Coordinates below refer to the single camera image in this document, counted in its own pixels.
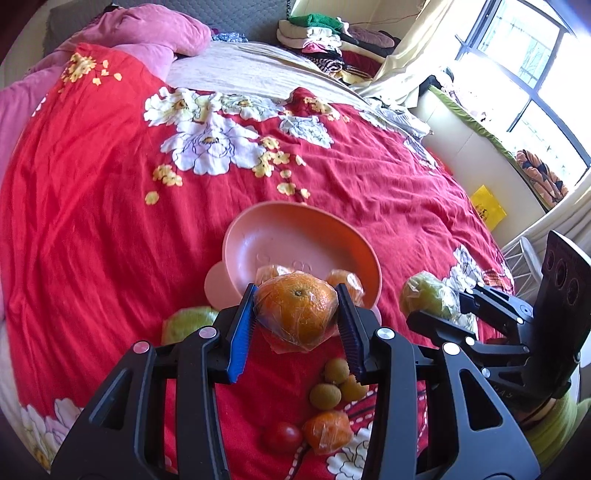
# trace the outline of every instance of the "metal bolt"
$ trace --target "metal bolt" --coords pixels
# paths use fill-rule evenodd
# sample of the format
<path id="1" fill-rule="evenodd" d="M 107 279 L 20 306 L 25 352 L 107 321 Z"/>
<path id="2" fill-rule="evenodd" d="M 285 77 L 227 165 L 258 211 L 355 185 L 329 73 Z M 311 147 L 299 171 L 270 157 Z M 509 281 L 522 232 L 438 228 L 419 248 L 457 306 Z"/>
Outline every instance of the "metal bolt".
<path id="1" fill-rule="evenodd" d="M 443 344 L 443 351 L 448 355 L 457 355 L 460 353 L 460 347 L 455 343 L 447 342 Z"/>
<path id="2" fill-rule="evenodd" d="M 378 336 L 380 338 L 383 338 L 384 340 L 390 340 L 390 339 L 394 338 L 394 335 L 395 335 L 394 330 L 392 330 L 390 328 L 386 328 L 386 327 L 380 328 L 377 333 L 378 333 Z"/>
<path id="3" fill-rule="evenodd" d="M 134 352 L 135 353 L 146 353 L 150 349 L 150 344 L 148 342 L 138 342 L 134 345 Z"/>
<path id="4" fill-rule="evenodd" d="M 213 327 L 203 327 L 199 330 L 199 336 L 201 338 L 213 338 L 217 334 L 217 330 Z"/>

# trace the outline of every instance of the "window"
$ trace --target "window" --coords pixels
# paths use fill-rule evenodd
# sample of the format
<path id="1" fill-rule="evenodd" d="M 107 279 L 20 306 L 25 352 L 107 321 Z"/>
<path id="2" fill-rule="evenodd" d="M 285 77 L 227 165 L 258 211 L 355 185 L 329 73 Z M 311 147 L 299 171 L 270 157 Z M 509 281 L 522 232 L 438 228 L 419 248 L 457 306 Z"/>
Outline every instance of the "window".
<path id="1" fill-rule="evenodd" d="M 458 80 L 486 109 L 488 130 L 538 154 L 572 188 L 591 165 L 587 53 L 544 0 L 467 4 Z"/>

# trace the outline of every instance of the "wrapped orange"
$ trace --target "wrapped orange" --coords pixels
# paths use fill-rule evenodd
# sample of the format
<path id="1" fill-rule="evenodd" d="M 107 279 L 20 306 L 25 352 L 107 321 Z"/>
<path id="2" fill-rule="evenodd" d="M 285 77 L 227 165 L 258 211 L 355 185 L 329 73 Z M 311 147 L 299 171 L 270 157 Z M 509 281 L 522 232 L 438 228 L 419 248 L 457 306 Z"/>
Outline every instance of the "wrapped orange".
<path id="1" fill-rule="evenodd" d="M 256 271 L 255 285 L 259 286 L 265 283 L 267 280 L 293 272 L 295 272 L 293 268 L 284 267 L 283 265 L 265 265 L 263 267 L 259 267 Z"/>
<path id="2" fill-rule="evenodd" d="M 331 270 L 329 276 L 326 278 L 326 282 L 333 288 L 339 283 L 347 285 L 351 300 L 358 307 L 363 306 L 363 296 L 365 291 L 361 285 L 361 280 L 353 272 L 347 272 L 346 270 Z"/>
<path id="3" fill-rule="evenodd" d="M 263 283 L 254 305 L 261 325 L 308 352 L 332 334 L 339 301 L 328 283 L 298 271 Z"/>
<path id="4" fill-rule="evenodd" d="M 353 438 L 349 417 L 342 411 L 319 413 L 304 423 L 302 431 L 316 455 L 335 453 Z"/>

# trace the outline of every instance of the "green towel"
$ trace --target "green towel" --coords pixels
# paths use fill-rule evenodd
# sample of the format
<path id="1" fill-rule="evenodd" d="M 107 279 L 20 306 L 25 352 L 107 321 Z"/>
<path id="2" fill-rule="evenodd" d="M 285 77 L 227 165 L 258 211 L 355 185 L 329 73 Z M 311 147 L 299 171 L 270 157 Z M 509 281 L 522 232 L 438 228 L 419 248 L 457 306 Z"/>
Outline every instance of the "green towel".
<path id="1" fill-rule="evenodd" d="M 577 405 L 570 394 L 558 400 L 548 415 L 531 430 L 524 432 L 542 470 L 558 456 L 583 421 L 591 398 Z"/>
<path id="2" fill-rule="evenodd" d="M 330 28 L 334 33 L 340 33 L 343 30 L 343 24 L 336 18 L 322 14 L 310 14 L 303 17 L 290 17 L 290 22 L 299 27 L 323 27 Z"/>

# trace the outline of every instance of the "bed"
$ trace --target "bed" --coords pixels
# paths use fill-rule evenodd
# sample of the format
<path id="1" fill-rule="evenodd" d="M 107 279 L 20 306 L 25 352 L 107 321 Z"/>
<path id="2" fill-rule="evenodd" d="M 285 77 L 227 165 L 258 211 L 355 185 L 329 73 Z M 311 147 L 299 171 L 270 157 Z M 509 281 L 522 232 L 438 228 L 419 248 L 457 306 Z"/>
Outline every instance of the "bed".
<path id="1" fill-rule="evenodd" d="M 151 5 L 128 12 L 125 21 L 143 25 L 130 25 L 133 48 L 125 32 L 107 40 L 99 24 L 34 69 L 41 87 L 29 93 L 39 98 L 2 172 L 0 407 L 44 468 L 129 346 L 160 344 L 163 319 L 207 303 L 203 282 L 225 230 L 254 203 L 305 202 L 356 227 L 381 264 L 383 323 L 414 342 L 426 340 L 398 308 L 411 275 L 512 291 L 466 193 L 388 112 L 282 49 L 210 43 L 201 23 Z M 342 406 L 355 437 L 329 457 L 306 445 L 274 456 L 259 441 L 273 421 L 314 413 L 307 393 L 326 360 L 342 355 L 338 338 L 277 355 L 255 330 L 245 373 L 217 391 L 232 478 L 361 477 L 375 390 Z M 417 394 L 421 449 L 427 416 Z M 171 468 L 173 405 L 171 389 Z"/>

